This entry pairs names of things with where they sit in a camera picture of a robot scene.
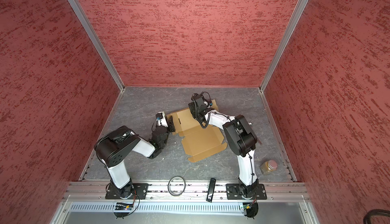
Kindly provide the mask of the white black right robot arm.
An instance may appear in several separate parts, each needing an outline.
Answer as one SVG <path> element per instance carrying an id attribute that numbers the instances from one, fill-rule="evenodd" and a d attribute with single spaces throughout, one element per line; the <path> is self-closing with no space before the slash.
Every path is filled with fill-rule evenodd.
<path id="1" fill-rule="evenodd" d="M 211 99 L 204 97 L 205 92 L 194 93 L 189 103 L 192 117 L 202 129 L 215 126 L 224 131 L 227 143 L 237 156 L 239 164 L 239 182 L 247 189 L 258 187 L 254 154 L 258 138 L 243 115 L 230 116 L 214 109 Z"/>

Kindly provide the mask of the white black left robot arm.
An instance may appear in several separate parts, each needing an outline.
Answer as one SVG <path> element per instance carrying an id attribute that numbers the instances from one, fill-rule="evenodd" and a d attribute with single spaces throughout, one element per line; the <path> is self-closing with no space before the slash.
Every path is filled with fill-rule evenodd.
<path id="1" fill-rule="evenodd" d="M 110 186 L 122 199 L 133 193 L 133 183 L 127 173 L 125 158 L 132 151 L 149 159 L 156 158 L 165 148 L 169 134 L 175 132 L 173 117 L 156 114 L 152 138 L 145 140 L 127 126 L 121 126 L 102 137 L 94 146 L 97 158 L 110 175 Z"/>

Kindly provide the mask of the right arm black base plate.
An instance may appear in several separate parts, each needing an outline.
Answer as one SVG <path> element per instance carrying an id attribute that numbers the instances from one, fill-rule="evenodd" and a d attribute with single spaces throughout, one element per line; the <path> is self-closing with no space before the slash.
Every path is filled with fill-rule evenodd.
<path id="1" fill-rule="evenodd" d="M 267 200 L 267 193 L 263 184 L 245 186 L 238 183 L 226 184 L 228 200 Z"/>

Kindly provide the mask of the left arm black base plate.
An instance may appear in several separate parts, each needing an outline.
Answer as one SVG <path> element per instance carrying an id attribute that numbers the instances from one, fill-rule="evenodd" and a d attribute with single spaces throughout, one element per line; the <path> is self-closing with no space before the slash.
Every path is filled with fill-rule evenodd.
<path id="1" fill-rule="evenodd" d="M 107 200 L 131 200 L 134 198 L 144 200 L 148 191 L 147 183 L 128 183 L 123 188 L 117 188 L 114 183 L 106 185 Z"/>

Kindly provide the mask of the brown cardboard box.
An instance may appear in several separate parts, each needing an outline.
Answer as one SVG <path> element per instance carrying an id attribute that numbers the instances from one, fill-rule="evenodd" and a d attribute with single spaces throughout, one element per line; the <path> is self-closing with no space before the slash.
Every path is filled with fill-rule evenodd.
<path id="1" fill-rule="evenodd" d="M 203 129 L 189 109 L 172 112 L 168 117 L 173 117 L 174 135 L 182 138 L 181 143 L 190 162 L 196 163 L 227 148 L 220 128 L 209 125 Z"/>

